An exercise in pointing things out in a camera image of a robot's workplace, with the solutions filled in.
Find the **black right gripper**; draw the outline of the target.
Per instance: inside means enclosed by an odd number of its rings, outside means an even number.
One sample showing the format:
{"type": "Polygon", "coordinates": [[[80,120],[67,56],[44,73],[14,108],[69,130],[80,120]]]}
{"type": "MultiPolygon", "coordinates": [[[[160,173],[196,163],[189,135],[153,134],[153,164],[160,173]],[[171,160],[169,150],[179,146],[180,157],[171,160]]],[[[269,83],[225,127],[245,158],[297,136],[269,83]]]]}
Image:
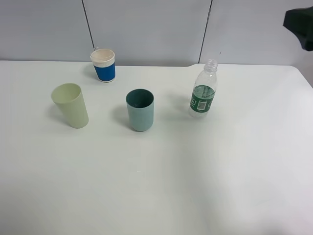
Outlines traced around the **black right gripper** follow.
{"type": "Polygon", "coordinates": [[[313,50],[313,7],[297,8],[285,13],[283,26],[293,33],[305,51],[313,50]]]}

